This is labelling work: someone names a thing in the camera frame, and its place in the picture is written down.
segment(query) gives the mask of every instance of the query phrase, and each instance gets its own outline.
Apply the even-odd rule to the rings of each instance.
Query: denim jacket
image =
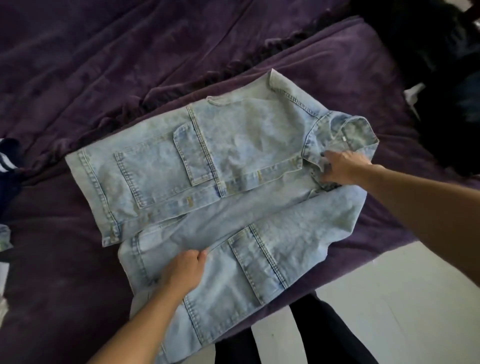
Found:
[[[325,150],[372,158],[367,120],[329,111],[271,70],[230,93],[147,119],[67,156],[135,294],[148,299],[178,252],[208,248],[204,276],[167,331],[158,363],[214,342],[348,237],[366,193],[321,183]]]

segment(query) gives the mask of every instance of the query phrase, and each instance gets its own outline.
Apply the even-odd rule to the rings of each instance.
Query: front pocket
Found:
[[[213,179],[191,122],[115,152],[115,159],[139,208]]]

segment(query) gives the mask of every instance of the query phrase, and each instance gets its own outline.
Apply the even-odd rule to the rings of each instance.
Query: acid wash denim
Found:
[[[180,251],[208,249],[200,285],[178,307],[157,363],[180,361],[272,301],[348,237],[365,201],[321,183],[325,150],[372,158],[367,120],[329,111],[275,70],[67,156],[103,245],[135,298],[148,300]]]

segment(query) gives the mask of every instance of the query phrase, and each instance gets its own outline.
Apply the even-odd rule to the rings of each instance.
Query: black pants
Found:
[[[315,293],[290,305],[309,364],[378,364],[368,349]],[[250,328],[215,344],[215,364],[261,364]]]

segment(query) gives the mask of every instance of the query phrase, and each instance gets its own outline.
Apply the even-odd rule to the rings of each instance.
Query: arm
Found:
[[[480,191],[372,165],[353,152],[326,152],[324,181],[356,184],[435,254],[480,286]]]
[[[189,250],[176,256],[162,273],[162,286],[88,364],[151,364],[183,297],[202,277],[206,251]]]

